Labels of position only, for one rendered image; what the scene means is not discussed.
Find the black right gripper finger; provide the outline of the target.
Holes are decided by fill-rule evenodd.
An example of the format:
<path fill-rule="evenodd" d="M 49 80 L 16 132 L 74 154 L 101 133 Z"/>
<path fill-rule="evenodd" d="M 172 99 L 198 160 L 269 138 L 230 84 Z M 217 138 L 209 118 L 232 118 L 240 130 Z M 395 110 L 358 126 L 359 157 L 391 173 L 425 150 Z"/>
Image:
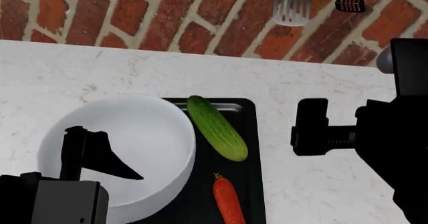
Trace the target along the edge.
<path fill-rule="evenodd" d="M 328 99 L 325 98 L 300 100 L 296 115 L 296 126 L 328 126 L 327 107 Z"/>
<path fill-rule="evenodd" d="M 325 129 L 315 127 L 292 127 L 290 144 L 298 156 L 318 156 L 328 152 Z"/>

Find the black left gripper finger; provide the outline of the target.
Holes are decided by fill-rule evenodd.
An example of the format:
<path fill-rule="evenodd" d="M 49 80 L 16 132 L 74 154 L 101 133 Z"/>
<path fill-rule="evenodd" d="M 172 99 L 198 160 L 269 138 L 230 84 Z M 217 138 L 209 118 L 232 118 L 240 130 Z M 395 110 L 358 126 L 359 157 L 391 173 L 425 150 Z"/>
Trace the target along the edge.
<path fill-rule="evenodd" d="M 79 181 L 87 130 L 82 126 L 65 129 L 62 151 L 60 179 Z"/>
<path fill-rule="evenodd" d="M 112 151 L 104 131 L 86 132 L 81 167 L 123 179 L 144 179 Z"/>

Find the white round bowl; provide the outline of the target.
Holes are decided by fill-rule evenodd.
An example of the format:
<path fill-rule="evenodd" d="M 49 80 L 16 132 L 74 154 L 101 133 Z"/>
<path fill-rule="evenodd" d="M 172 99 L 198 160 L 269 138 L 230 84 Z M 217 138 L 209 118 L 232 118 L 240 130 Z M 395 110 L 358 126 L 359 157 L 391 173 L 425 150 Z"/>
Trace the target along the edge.
<path fill-rule="evenodd" d="M 154 215 L 182 191 L 195 162 L 195 131 L 185 113 L 169 101 L 123 96 L 84 104 L 58 121 L 37 154 L 37 169 L 59 177 L 66 129 L 102 131 L 119 159 L 142 179 L 123 179 L 84 169 L 81 179 L 98 181 L 109 194 L 106 224 L 129 224 Z"/>

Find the black rectangular tray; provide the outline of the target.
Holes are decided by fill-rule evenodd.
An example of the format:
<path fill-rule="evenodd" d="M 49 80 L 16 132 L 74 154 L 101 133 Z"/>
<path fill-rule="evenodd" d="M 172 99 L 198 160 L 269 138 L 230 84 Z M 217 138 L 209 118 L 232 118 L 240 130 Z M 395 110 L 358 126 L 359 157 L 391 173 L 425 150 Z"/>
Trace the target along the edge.
<path fill-rule="evenodd" d="M 246 224 L 267 223 L 255 104 L 244 98 L 209 101 L 245 141 L 247 159 L 234 162 L 223 158 L 196 131 L 195 163 L 182 191 L 154 215 L 128 224 L 225 224 L 213 196 L 215 173 L 235 187 Z"/>

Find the grey round knob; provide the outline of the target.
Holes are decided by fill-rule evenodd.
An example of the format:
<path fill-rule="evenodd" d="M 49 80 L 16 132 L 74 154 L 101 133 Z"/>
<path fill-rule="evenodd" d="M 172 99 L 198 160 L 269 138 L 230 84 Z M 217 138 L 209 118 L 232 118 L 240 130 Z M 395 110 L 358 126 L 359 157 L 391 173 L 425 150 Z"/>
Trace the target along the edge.
<path fill-rule="evenodd" d="M 394 74 L 393 58 L 391 47 L 386 47 L 377 57 L 376 65 L 379 71 L 384 74 Z"/>

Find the green cucumber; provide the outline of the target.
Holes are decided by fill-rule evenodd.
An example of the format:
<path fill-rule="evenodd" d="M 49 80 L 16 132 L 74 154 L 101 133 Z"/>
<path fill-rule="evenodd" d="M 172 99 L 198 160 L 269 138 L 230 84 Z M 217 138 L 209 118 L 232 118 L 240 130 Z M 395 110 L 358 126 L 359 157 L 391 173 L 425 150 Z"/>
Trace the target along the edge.
<path fill-rule="evenodd" d="M 188 97 L 187 111 L 203 137 L 222 157 L 235 162 L 247 159 L 245 141 L 207 99 L 196 95 Z"/>

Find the orange carrot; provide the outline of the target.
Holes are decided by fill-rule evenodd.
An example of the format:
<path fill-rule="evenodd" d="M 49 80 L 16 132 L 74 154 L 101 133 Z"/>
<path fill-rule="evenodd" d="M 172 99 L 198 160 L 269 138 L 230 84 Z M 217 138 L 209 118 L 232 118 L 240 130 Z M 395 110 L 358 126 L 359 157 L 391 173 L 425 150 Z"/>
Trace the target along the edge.
<path fill-rule="evenodd" d="M 246 224 L 235 188 L 219 173 L 215 173 L 213 195 L 225 224 Z"/>

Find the grey slotted spatula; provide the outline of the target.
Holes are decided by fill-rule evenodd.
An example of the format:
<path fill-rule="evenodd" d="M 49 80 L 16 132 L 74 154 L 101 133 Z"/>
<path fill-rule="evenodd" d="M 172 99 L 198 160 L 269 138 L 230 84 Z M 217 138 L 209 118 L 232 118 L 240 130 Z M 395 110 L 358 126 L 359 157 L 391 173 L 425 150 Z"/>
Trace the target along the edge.
<path fill-rule="evenodd" d="M 274 0 L 273 19 L 277 25 L 302 27 L 310 18 L 310 0 Z"/>

